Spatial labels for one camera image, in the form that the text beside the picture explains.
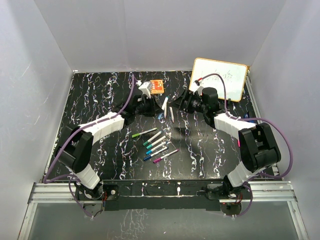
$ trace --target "black marble table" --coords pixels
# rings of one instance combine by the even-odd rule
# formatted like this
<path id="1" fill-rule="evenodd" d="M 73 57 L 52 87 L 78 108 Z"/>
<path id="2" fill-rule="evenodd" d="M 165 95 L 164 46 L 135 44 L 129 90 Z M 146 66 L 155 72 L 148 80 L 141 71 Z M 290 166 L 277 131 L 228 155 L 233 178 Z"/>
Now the black marble table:
<path id="1" fill-rule="evenodd" d="M 165 92 L 156 96 L 160 106 L 166 96 L 171 102 L 189 86 L 191 74 L 191 71 L 134 73 L 142 81 L 163 80 Z M 130 75 L 129 72 L 74 74 L 57 137 L 66 124 L 90 122 L 125 101 L 130 91 Z M 241 117 L 247 112 L 254 112 L 247 87 L 244 87 L 242 100 L 232 102 L 229 108 L 233 115 Z M 166 119 L 136 116 L 130 126 L 101 139 L 92 147 L 92 168 L 104 180 L 196 180 L 222 179 L 239 164 L 240 151 L 236 139 L 209 127 L 200 113 L 188 114 L 176 109 L 173 113 L 174 123 L 169 112 Z M 131 137 L 154 127 L 162 130 L 170 141 L 169 149 L 163 154 L 180 149 L 157 164 L 152 162 L 155 157 L 143 161 L 146 155 L 143 143 L 155 132 Z M 68 169 L 58 162 L 49 179 L 66 173 L 69 173 Z"/>

